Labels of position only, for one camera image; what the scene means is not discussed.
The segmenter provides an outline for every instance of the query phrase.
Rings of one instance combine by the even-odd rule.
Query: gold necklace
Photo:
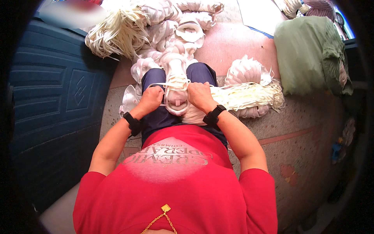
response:
[[[156,222],[159,218],[161,218],[162,216],[164,216],[165,215],[165,217],[166,217],[166,219],[169,221],[169,224],[170,224],[170,226],[171,226],[171,228],[173,229],[173,231],[174,231],[174,233],[175,234],[178,234],[177,233],[177,231],[175,230],[175,228],[173,227],[173,224],[171,223],[171,221],[170,221],[170,219],[169,219],[169,216],[166,214],[166,212],[168,212],[169,210],[171,210],[171,208],[170,208],[170,206],[168,205],[168,204],[165,204],[165,205],[163,205],[162,207],[161,207],[161,209],[162,209],[162,211],[164,211],[164,213],[163,214],[161,214],[160,216],[158,216],[157,218],[155,218],[145,229],[144,229],[144,231],[141,233],[141,234],[144,234],[145,233],[145,231],[147,231],[148,230],[148,228],[150,227],[150,226],[152,226],[152,224],[154,223],[154,222]]]

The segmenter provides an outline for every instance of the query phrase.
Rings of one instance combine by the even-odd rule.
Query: striped fabric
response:
[[[328,0],[304,0],[304,3],[311,6],[307,16],[327,16],[333,22],[336,19],[336,13],[334,10],[334,4]]]

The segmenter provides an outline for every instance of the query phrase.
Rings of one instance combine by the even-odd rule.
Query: hand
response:
[[[196,82],[190,83],[187,90],[190,103],[202,110],[205,114],[208,114],[217,107],[218,102],[212,98],[209,82],[205,82],[204,84]]]
[[[151,113],[160,106],[164,91],[160,86],[154,86],[147,88],[139,104],[130,111],[130,114],[135,119],[141,119],[144,115]]]

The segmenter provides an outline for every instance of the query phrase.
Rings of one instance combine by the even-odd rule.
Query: pink floor tile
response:
[[[110,83],[110,89],[136,84],[130,73],[131,66],[132,63],[130,59],[121,59],[113,75],[112,82]]]
[[[217,23],[205,31],[204,45],[197,49],[194,56],[199,62],[208,64],[217,76],[225,76],[232,62],[244,55],[254,58],[280,78],[277,53],[273,39],[253,31],[242,24]]]

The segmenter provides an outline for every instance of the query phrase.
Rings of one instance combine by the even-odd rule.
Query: red t-shirt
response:
[[[274,179],[248,169],[237,180],[227,149],[195,125],[152,134],[112,173],[86,173],[73,212],[79,233],[141,233],[167,212],[179,234],[277,233]],[[165,217],[152,230],[173,231]]]

